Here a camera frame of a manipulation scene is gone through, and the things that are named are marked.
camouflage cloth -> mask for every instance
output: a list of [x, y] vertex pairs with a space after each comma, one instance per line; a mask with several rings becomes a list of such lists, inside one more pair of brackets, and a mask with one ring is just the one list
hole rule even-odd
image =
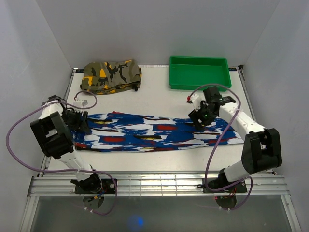
[[94, 62], [84, 67], [82, 90], [95, 94], [111, 94], [140, 88], [141, 69], [135, 60]]

green tray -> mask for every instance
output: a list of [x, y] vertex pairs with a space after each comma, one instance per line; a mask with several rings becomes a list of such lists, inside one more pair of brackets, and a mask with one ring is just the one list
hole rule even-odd
[[231, 78], [225, 58], [170, 57], [169, 85], [171, 89], [194, 90], [210, 83], [231, 88]]

table surface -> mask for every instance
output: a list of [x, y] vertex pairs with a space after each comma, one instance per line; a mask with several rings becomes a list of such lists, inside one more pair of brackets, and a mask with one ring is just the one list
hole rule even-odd
[[[186, 103], [189, 90], [173, 90], [169, 88], [168, 66], [142, 66], [141, 88], [111, 95], [98, 95], [97, 105], [88, 110], [89, 114], [104, 114], [112, 111], [152, 116], [188, 118], [192, 105]], [[68, 103], [80, 91], [83, 73], [75, 73], [68, 95]], [[245, 91], [237, 71], [230, 71], [231, 90], [238, 94], [241, 108], [251, 116]], [[88, 106], [94, 103], [92, 96], [79, 95], [88, 100]], [[218, 171], [241, 158], [243, 144], [221, 145], [217, 148], [211, 162], [211, 171]], [[205, 170], [212, 146], [177, 151], [161, 151], [150, 153], [138, 152], [93, 152], [78, 151], [82, 158], [93, 168], [104, 171], [129, 172], [195, 172]], [[48, 169], [66, 169], [62, 162], [51, 159]]]

wall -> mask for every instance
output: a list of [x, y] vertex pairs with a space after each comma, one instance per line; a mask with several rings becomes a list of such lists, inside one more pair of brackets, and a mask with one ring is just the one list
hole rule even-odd
[[258, 122], [278, 129], [282, 167], [303, 231], [309, 231], [309, 2], [281, 0], [245, 65]]
[[[35, 0], [0, 0], [0, 51], [0, 231], [16, 232], [34, 173], [10, 157], [6, 132], [49, 96], [63, 96], [71, 68]], [[13, 131], [11, 143], [23, 161], [40, 167], [30, 121]]]
[[243, 64], [279, 0], [37, 0], [72, 67], [169, 56]]

black bracket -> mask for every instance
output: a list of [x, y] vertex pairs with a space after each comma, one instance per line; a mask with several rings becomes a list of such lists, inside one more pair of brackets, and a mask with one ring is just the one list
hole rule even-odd
[[[115, 190], [116, 186], [111, 179], [101, 179], [101, 181], [102, 181], [102, 184], [103, 184], [103, 190], [105, 192], [104, 194], [115, 194], [116, 193], [116, 190]], [[94, 194], [93, 192], [83, 190], [79, 186], [75, 186], [74, 193], [76, 193], [76, 194]]]
[[[214, 180], [217, 180], [217, 178], [207, 178], [207, 182], [208, 182], [208, 186], [209, 188], [213, 189], [214, 187], [212, 186], [212, 182]], [[203, 193], [214, 193], [212, 191], [209, 191], [206, 187], [205, 187], [205, 179], [202, 179], [202, 184], [197, 186], [198, 188], [203, 188]], [[216, 193], [231, 193], [232, 191], [234, 191], [234, 189], [236, 188], [236, 193], [246, 193], [247, 192], [247, 186], [245, 181], [241, 181], [240, 183], [236, 184], [235, 186], [232, 186], [230, 188], [225, 189], [225, 191], [219, 191]]]

